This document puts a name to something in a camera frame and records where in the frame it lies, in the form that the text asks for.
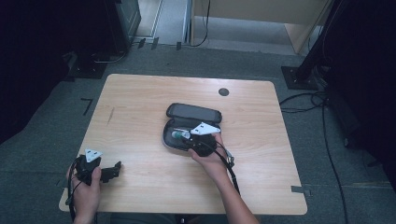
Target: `black controller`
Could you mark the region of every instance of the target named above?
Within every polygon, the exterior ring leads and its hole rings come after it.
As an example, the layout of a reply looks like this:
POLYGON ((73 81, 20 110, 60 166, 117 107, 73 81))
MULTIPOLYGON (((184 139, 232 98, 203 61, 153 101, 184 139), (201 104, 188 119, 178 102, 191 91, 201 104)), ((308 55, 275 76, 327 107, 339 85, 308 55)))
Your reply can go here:
POLYGON ((217 148, 217 142, 212 134, 195 135, 190 139, 183 139, 183 143, 189 145, 200 157, 207 157, 217 148))
MULTIPOLYGON (((76 177, 78 180, 91 185, 92 172, 95 167, 100 165, 101 158, 98 157, 94 161, 87 162, 85 155, 80 155, 76 158, 76 177)), ((117 162, 114 167, 102 169, 100 180, 107 183, 110 179, 118 177, 121 169, 121 161, 117 162)))

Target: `black cable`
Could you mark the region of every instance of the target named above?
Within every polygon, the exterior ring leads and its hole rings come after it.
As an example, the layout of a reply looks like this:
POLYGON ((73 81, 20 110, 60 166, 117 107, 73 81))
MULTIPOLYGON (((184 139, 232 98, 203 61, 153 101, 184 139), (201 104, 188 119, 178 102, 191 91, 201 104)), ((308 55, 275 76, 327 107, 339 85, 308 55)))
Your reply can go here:
POLYGON ((76 186, 73 188, 73 193, 72 193, 72 196, 73 196, 73 194, 74 194, 74 191, 76 190, 76 188, 78 187, 78 185, 80 185, 82 183, 82 181, 79 181, 79 183, 78 184, 76 184, 76 186))
POLYGON ((124 53, 122 54, 122 56, 120 56, 118 59, 114 60, 114 61, 94 61, 95 63, 117 63, 119 62, 121 59, 123 59, 123 57, 125 57, 126 55, 126 51, 124 51, 124 53))
POLYGON ((327 82, 324 80, 324 74, 326 74, 328 71, 325 71, 325 69, 320 66, 320 65, 315 65, 315 67, 312 70, 313 75, 316 78, 316 81, 322 86, 323 88, 327 87, 327 82))
POLYGON ((206 143, 204 143, 204 142, 201 142, 201 141, 200 141, 199 143, 201 143, 202 145, 204 145, 204 146, 206 146, 207 148, 211 149, 213 152, 215 152, 215 153, 220 157, 221 161, 222 161, 222 162, 224 163, 224 165, 227 167, 228 172, 230 172, 231 180, 233 181, 233 187, 236 189, 236 191, 237 191, 238 194, 240 195, 241 192, 239 191, 238 182, 236 181, 236 175, 235 175, 235 173, 233 172, 233 167, 231 167, 230 163, 228 163, 228 162, 224 159, 224 157, 221 156, 221 155, 216 151, 215 148, 213 148, 213 147, 209 146, 208 144, 206 144, 206 143))
POLYGON ((318 107, 320 107, 320 106, 323 105, 324 99, 323 99, 322 97, 320 97, 321 95, 324 95, 324 92, 323 92, 323 91, 317 91, 317 92, 314 92, 314 93, 312 93, 312 92, 305 92, 305 93, 300 93, 300 94, 292 95, 292 96, 290 96, 290 97, 284 99, 283 101, 281 101, 281 102, 279 103, 279 105, 283 105, 283 104, 286 103, 287 101, 289 101, 289 100, 291 100, 291 99, 294 99, 294 98, 296 98, 296 97, 306 96, 306 95, 311 96, 311 103, 312 103, 312 105, 314 105, 314 106, 308 107, 308 108, 281 107, 281 111, 282 111, 283 113, 290 113, 290 114, 293 114, 293 113, 302 113, 302 112, 306 112, 306 111, 309 111, 309 110, 318 108, 318 107), (321 103, 320 103, 320 104, 315 103, 315 101, 314 101, 315 97, 318 97, 318 98, 321 100, 321 103))
POLYGON ((308 51, 311 51, 311 47, 309 46, 310 42, 311 42, 311 36, 309 36, 309 38, 308 38, 308 51))
POLYGON ((209 4, 207 4, 206 25, 204 24, 204 27, 205 27, 205 29, 206 29, 205 37, 204 37, 204 39, 202 40, 202 42, 201 42, 200 44, 198 44, 198 45, 191 45, 192 47, 199 47, 199 46, 201 46, 202 44, 204 44, 204 42, 205 42, 206 39, 207 39, 207 33, 209 32, 209 28, 207 27, 207 24, 208 24, 208 22, 209 22, 209 12, 210 12, 210 0, 209 0, 209 4))
POLYGON ((331 57, 327 57, 326 56, 326 52, 325 52, 325 42, 326 42, 326 37, 327 37, 327 33, 329 32, 329 29, 332 25, 332 22, 335 18, 335 16, 337 15, 338 10, 340 9, 340 6, 343 4, 344 0, 342 0, 339 5, 337 6, 337 9, 334 11, 334 13, 332 14, 332 17, 329 21, 329 25, 326 27, 326 30, 324 31, 324 36, 323 36, 323 41, 322 41, 322 55, 323 55, 323 59, 326 60, 328 63, 332 63, 332 58, 331 57))
POLYGON ((97 224, 98 223, 98 214, 95 213, 95 218, 93 219, 93 223, 97 224))
POLYGON ((230 157, 228 156, 227 149, 224 147, 224 145, 222 145, 222 144, 221 144, 220 142, 218 142, 218 141, 216 141, 216 144, 219 144, 220 147, 224 150, 225 154, 227 155, 227 162, 230 164, 230 157))
POLYGON ((66 200, 66 205, 69 205, 69 211, 70 211, 70 217, 72 218, 72 221, 76 218, 76 211, 74 210, 74 202, 73 202, 73 192, 72 191, 72 175, 73 171, 76 168, 76 160, 73 161, 72 165, 70 166, 69 169, 69 177, 67 178, 67 200, 66 200))
POLYGON ((326 146, 327 155, 328 155, 329 160, 330 160, 330 164, 332 165, 332 171, 334 172, 335 179, 337 180, 337 186, 338 186, 338 188, 339 188, 339 190, 340 190, 341 201, 342 201, 342 203, 343 203, 343 209, 344 209, 345 223, 347 224, 347 223, 348 223, 348 218, 347 218, 347 205, 346 205, 346 200, 345 200, 344 192, 343 192, 343 189, 342 189, 342 186, 341 186, 340 177, 338 176, 338 173, 337 173, 337 171, 336 171, 336 169, 335 169, 335 166, 334 166, 334 163, 333 163, 333 161, 332 161, 332 155, 331 155, 331 153, 330 153, 329 142, 328 142, 328 139, 327 139, 326 120, 325 120, 325 116, 324 116, 324 109, 325 109, 325 106, 326 106, 327 98, 321 98, 321 97, 320 97, 321 95, 324 95, 324 92, 323 92, 323 91, 317 91, 317 92, 315 92, 315 93, 309 93, 309 92, 308 92, 308 93, 300 93, 300 94, 292 95, 292 96, 286 98, 285 100, 281 101, 281 102, 279 103, 279 105, 282 105, 282 104, 286 103, 288 100, 294 99, 294 98, 296 98, 296 97, 304 96, 304 95, 311 95, 311 103, 314 105, 314 107, 307 108, 307 109, 299 109, 299 108, 282 108, 282 112, 292 113, 292 112, 290 112, 290 111, 283 111, 283 110, 284 110, 284 109, 293 109, 293 110, 294 110, 294 111, 293 111, 294 113, 299 113, 299 112, 308 111, 308 110, 313 109, 313 108, 317 108, 317 107, 319 107, 319 106, 322 107, 322 123, 323 123, 324 142, 325 142, 325 146, 326 146), (322 100, 322 102, 321 102, 320 104, 315 103, 315 101, 313 100, 315 97, 320 98, 320 99, 322 100))
POLYGON ((328 155, 328 157, 329 157, 330 164, 332 165, 332 170, 334 171, 334 175, 335 175, 335 178, 336 178, 336 180, 337 180, 337 185, 338 185, 338 188, 339 188, 339 190, 340 190, 341 200, 342 200, 342 202, 343 202, 343 208, 344 208, 344 219, 345 219, 345 222, 346 222, 346 224, 347 224, 347 223, 348 223, 348 218, 347 218, 347 205, 346 205, 346 199, 345 199, 345 196, 344 196, 343 188, 342 188, 342 186, 341 186, 340 177, 338 176, 338 173, 337 173, 337 171, 335 170, 335 166, 334 166, 334 163, 333 163, 333 161, 332 161, 332 155, 331 155, 330 150, 329 150, 329 143, 328 143, 328 141, 327 141, 327 132, 326 132, 326 121, 325 121, 325 118, 324 118, 324 107, 325 107, 325 104, 322 105, 322 122, 323 122, 324 142, 325 142, 325 145, 326 145, 327 155, 328 155))

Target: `wooden table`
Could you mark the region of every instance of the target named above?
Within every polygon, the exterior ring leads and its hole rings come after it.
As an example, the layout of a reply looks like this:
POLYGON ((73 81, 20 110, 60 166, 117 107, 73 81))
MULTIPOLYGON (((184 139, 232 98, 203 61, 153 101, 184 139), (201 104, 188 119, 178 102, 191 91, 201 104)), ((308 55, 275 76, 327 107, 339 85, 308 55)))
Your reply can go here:
MULTIPOLYGON (((110 75, 79 154, 104 152, 101 167, 122 161, 120 177, 102 184, 99 211, 224 213, 219 192, 188 152, 163 145, 172 103, 199 105, 222 113, 225 146, 242 198, 254 214, 303 215, 306 202, 279 109, 268 81, 196 77, 110 75), (230 94, 221 96, 219 89, 230 94)), ((64 205, 66 190, 60 200, 64 205)))
MULTIPOLYGON (((206 17, 209 0, 188 0, 186 22, 193 45, 195 17, 206 17)), ((300 53, 318 25, 324 23, 332 0, 210 0, 209 17, 285 23, 294 51, 300 53)))

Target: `case lid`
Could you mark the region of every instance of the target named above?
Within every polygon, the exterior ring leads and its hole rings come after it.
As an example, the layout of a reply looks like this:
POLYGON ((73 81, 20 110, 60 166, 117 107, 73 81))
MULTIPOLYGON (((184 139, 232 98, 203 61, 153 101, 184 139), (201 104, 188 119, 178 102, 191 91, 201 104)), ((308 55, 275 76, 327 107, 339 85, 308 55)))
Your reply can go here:
POLYGON ((222 119, 218 110, 180 103, 171 104, 166 110, 166 116, 169 118, 198 119, 215 123, 220 123, 222 119))

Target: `white tracking marker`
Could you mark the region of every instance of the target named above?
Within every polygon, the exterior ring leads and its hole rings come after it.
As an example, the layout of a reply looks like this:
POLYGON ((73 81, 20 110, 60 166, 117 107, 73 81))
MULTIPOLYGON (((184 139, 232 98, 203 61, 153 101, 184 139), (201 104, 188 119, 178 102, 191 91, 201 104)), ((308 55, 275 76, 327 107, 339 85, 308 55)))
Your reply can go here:
POLYGON ((89 148, 85 149, 85 158, 87 159, 87 162, 94 161, 102 155, 103 155, 103 153, 100 151, 95 151, 95 150, 92 150, 89 148))
POLYGON ((206 123, 201 123, 198 125, 196 128, 192 129, 190 133, 192 134, 197 134, 197 135, 204 135, 204 134, 210 134, 210 133, 219 133, 221 132, 221 129, 218 129, 216 127, 210 126, 206 123))

